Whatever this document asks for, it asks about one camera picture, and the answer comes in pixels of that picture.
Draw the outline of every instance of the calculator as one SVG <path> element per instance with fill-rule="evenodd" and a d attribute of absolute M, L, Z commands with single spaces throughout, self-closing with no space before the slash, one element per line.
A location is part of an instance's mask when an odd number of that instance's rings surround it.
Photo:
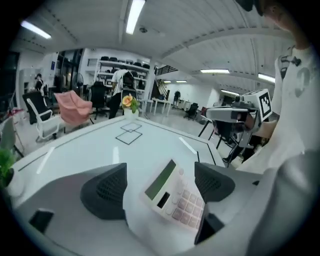
<path fill-rule="evenodd" d="M 205 203 L 195 184 L 188 184 L 184 174 L 171 159 L 149 181 L 140 198 L 168 221 L 197 232 Z"/>

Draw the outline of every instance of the pink chair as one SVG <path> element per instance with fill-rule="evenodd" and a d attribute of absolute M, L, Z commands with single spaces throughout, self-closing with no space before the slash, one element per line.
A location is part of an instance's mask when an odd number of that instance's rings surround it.
<path fill-rule="evenodd" d="M 79 126 L 91 118 L 92 102 L 80 98 L 74 90 L 65 93 L 54 94 L 60 108 L 60 116 L 63 121 L 71 126 Z"/>

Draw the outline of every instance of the square outline on table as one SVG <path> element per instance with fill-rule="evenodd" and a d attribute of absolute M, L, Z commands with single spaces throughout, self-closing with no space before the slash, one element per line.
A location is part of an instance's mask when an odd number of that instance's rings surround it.
<path fill-rule="evenodd" d="M 136 126 L 138 126 L 138 128 L 136 128 L 136 129 L 129 129 L 129 130 L 126 130 L 124 127 L 126 127 L 126 126 L 128 126 L 128 125 L 131 125 L 131 124 L 135 124 Z M 122 130 L 125 130 L 125 131 L 127 131 L 127 132 L 129 132 L 129 133 L 132 133 L 133 131 L 136 131 L 136 130 L 138 130 L 140 127 L 141 127 L 142 125 L 141 124 L 137 124 L 137 123 L 135 123 L 135 122 L 130 122 L 130 123 L 127 123 L 126 125 L 124 125 L 124 126 L 122 126 L 122 127 L 120 127 Z"/>
<path fill-rule="evenodd" d="M 140 134 L 140 135 L 139 135 L 138 137 L 136 137 L 133 141 L 131 141 L 129 144 L 118 138 L 119 136 L 128 133 L 128 131 L 125 131 L 124 133 L 121 133 L 120 135 L 118 135 L 118 136 L 115 137 L 115 138 L 116 138 L 118 141 L 121 141 L 121 142 L 124 143 L 124 144 L 130 145 L 132 142 L 134 142 L 136 139 L 138 139 L 138 138 L 142 135 L 141 132 L 138 132 L 138 131 L 134 131 L 134 132 L 136 132 L 137 134 Z"/>

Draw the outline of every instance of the calculator button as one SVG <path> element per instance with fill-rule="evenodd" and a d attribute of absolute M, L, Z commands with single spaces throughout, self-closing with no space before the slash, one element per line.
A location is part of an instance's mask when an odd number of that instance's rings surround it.
<path fill-rule="evenodd" d="M 200 216 L 200 213 L 201 213 L 200 208 L 194 207 L 193 215 L 196 216 L 196 217 L 199 217 L 199 216 Z"/>
<path fill-rule="evenodd" d="M 174 212 L 174 207 L 170 205 L 166 210 L 165 213 L 171 215 Z"/>
<path fill-rule="evenodd" d="M 185 211 L 191 214 L 193 210 L 194 210 L 194 205 L 192 203 L 188 203 L 185 208 Z"/>
<path fill-rule="evenodd" d="M 183 224 L 188 225 L 189 221 L 190 221 L 190 215 L 188 213 L 183 213 L 183 216 L 180 220 Z"/>
<path fill-rule="evenodd" d="M 200 220 L 198 220 L 198 222 L 196 223 L 195 228 L 198 230 L 198 229 L 199 229 L 199 227 L 200 227 Z"/>
<path fill-rule="evenodd" d="M 190 194 L 191 193 L 188 190 L 185 190 L 183 191 L 182 197 L 188 200 L 190 197 Z"/>
<path fill-rule="evenodd" d="M 178 207 L 181 208 L 182 210 L 184 210 L 187 206 L 187 201 L 184 200 L 183 198 L 180 199 Z"/>
<path fill-rule="evenodd" d="M 195 194 L 192 194 L 192 195 L 190 196 L 189 201 L 190 201 L 191 203 L 195 204 L 195 203 L 196 203 L 196 200 L 197 200 L 197 196 L 196 196 Z"/>
<path fill-rule="evenodd" d="M 188 184 L 188 181 L 186 181 L 185 179 L 182 179 L 182 180 L 181 180 L 181 185 L 182 185 L 183 187 L 185 187 L 187 184 Z"/>
<path fill-rule="evenodd" d="M 173 197 L 172 197 L 172 203 L 173 203 L 174 205 L 176 205 L 178 202 L 179 202 L 179 197 L 173 196 Z"/>
<path fill-rule="evenodd" d="M 172 218 L 176 219 L 177 221 L 180 221 L 181 218 L 182 218 L 182 214 L 183 214 L 183 213 L 184 213 L 184 212 L 183 212 L 182 210 L 176 208 L 175 211 L 174 211 L 174 213 L 173 213 L 173 215 L 172 215 Z"/>
<path fill-rule="evenodd" d="M 198 221 L 197 218 L 191 217 L 191 219 L 190 219 L 190 221 L 189 221 L 189 226 L 190 226 L 191 228 L 195 228 L 196 225 L 197 225 L 197 221 Z"/>
<path fill-rule="evenodd" d="M 200 197 L 198 197 L 197 199 L 196 199 L 196 206 L 199 206 L 199 207 L 202 207 L 202 204 L 203 204 L 203 200 L 200 198 Z"/>
<path fill-rule="evenodd" d="M 182 186 L 178 186 L 176 192 L 181 195 L 182 192 L 184 191 L 184 188 Z"/>

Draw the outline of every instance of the white office chair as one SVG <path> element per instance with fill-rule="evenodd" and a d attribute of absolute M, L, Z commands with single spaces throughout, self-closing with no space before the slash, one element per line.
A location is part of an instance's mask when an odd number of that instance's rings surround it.
<path fill-rule="evenodd" d="M 38 138 L 41 138 L 43 140 L 47 139 L 50 136 L 53 136 L 54 139 L 57 138 L 57 132 L 59 131 L 59 126 L 62 123 L 62 120 L 59 115 L 56 115 L 52 117 L 52 110 L 47 110 L 41 114 L 38 113 L 35 105 L 31 101 L 31 99 L 27 98 L 26 101 L 31 106 L 33 112 L 36 116 L 36 130 L 38 131 Z M 42 116 L 50 114 L 49 118 L 47 120 L 42 120 Z"/>

